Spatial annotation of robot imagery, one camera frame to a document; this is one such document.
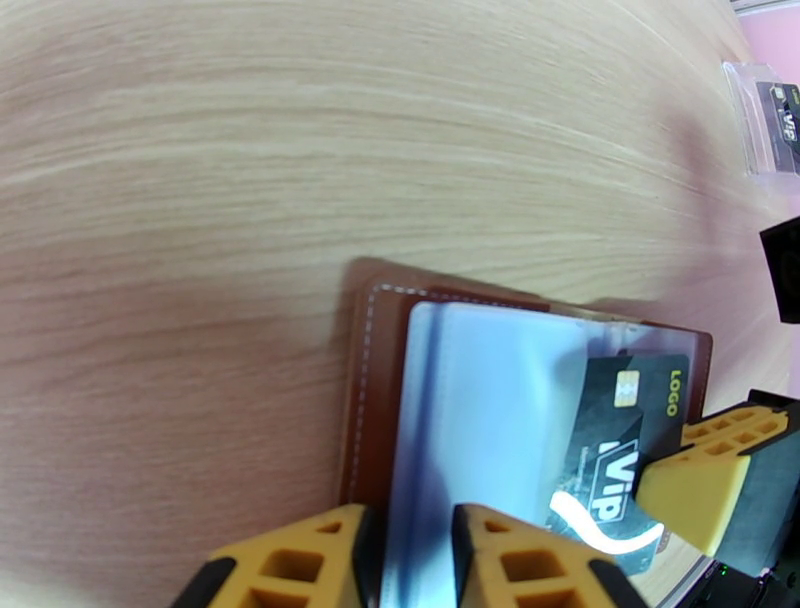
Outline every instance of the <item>brown leather wallet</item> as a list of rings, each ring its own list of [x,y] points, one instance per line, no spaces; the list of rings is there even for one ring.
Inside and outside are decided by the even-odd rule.
[[[398,264],[375,260],[370,264],[376,272],[356,296],[339,503],[364,503],[383,516],[391,492],[408,320],[418,302],[471,302],[599,321],[673,327]],[[692,333],[698,337],[698,356],[692,361],[688,419],[696,421],[702,417],[712,339],[707,333]]]

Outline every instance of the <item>black vip card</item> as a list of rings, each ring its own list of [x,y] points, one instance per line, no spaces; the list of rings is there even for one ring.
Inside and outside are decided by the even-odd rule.
[[[661,530],[633,501],[644,466],[680,448],[688,358],[589,359],[581,403],[547,526],[646,571]]]
[[[757,82],[777,171],[800,173],[800,89],[793,84]]]

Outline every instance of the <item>wood grain surface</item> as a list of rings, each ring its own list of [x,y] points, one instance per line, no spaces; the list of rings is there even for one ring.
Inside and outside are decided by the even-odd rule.
[[[712,409],[785,390],[747,57],[725,0],[0,0],[0,605],[168,605],[332,506],[356,256],[710,331]]]

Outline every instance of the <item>pink wall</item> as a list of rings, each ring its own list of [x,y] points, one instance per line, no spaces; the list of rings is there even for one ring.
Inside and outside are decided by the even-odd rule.
[[[768,63],[786,82],[800,84],[800,3],[740,15],[745,36],[759,63]],[[800,196],[790,198],[791,213],[800,215]],[[800,396],[800,326],[794,335],[789,392]]]

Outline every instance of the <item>wallet stitching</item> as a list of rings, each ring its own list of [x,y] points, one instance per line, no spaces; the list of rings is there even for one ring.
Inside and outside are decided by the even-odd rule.
[[[361,350],[361,377],[358,386],[358,407],[356,409],[356,432],[353,439],[353,461],[350,466],[350,484],[347,490],[348,501],[353,502],[353,495],[355,493],[356,483],[358,481],[359,465],[361,464],[361,439],[363,437],[364,429],[364,409],[367,400],[367,379],[369,378],[369,357],[372,351],[372,324],[373,316],[375,314],[375,300],[381,292],[394,292],[402,295],[420,296],[423,298],[433,298],[436,300],[452,300],[456,302],[467,302],[470,304],[484,304],[489,306],[501,306],[503,308],[518,308],[522,306],[514,306],[507,304],[500,304],[498,302],[489,302],[479,298],[467,298],[459,295],[452,295],[447,293],[438,293],[429,291],[427,289],[417,289],[414,287],[402,287],[400,285],[391,285],[389,283],[381,283],[375,285],[367,299],[367,322],[364,326],[364,343]]]

